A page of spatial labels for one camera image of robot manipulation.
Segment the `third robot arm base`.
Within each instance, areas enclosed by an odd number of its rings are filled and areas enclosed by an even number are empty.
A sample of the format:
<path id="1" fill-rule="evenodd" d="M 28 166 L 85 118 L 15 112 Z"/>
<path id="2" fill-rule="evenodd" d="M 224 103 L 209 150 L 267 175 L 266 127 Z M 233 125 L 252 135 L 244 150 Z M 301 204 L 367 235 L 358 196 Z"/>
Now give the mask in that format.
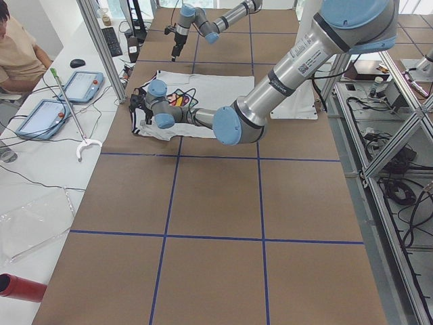
<path id="1" fill-rule="evenodd" d="M 401 59 L 409 78 L 413 81 L 432 82 L 432 49 L 422 59 Z"/>

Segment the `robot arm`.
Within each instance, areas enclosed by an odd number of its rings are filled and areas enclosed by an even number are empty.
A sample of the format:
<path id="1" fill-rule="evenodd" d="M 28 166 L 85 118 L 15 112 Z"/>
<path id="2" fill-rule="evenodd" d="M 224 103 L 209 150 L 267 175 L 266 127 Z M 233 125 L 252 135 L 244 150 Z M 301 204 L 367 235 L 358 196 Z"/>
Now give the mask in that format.
<path id="1" fill-rule="evenodd" d="M 184 3 L 179 12 L 179 18 L 174 25 L 168 25 L 164 34 L 174 34 L 175 45 L 171 53 L 173 62 L 181 55 L 184 45 L 187 42 L 189 30 L 194 26 L 197 32 L 205 38 L 209 44 L 219 40 L 220 34 L 241 20 L 243 17 L 256 14 L 262 8 L 263 2 L 259 0 L 242 1 L 233 9 L 222 16 L 210 21 L 205 9 L 194 7 Z"/>
<path id="2" fill-rule="evenodd" d="M 168 141 L 187 130 L 209 129 L 225 145 L 249 144 L 267 130 L 267 117 L 328 59 L 336 54 L 373 53 L 390 49 L 396 40 L 398 1 L 323 1 L 311 29 L 245 96 L 218 110 L 171 106 L 166 84 L 154 79 L 145 107 L 153 122 L 143 133 Z"/>

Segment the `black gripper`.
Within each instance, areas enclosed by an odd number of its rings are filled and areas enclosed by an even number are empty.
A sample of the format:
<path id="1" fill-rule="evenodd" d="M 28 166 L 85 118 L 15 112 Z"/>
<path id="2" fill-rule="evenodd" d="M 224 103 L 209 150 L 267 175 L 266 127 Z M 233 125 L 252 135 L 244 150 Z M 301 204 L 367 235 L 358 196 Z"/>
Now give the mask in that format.
<path id="1" fill-rule="evenodd" d="M 185 44 L 185 35 L 176 33 L 174 40 L 175 40 L 175 46 L 173 47 L 172 54 L 171 54 L 172 62 L 176 62 L 176 58 L 178 58 L 181 55 L 181 50 L 183 49 L 183 46 Z"/>
<path id="2" fill-rule="evenodd" d="M 152 124 L 152 118 L 154 116 L 153 111 L 150 110 L 149 108 L 144 108 L 143 110 L 145 112 L 145 123 L 146 123 L 146 125 L 151 125 Z"/>

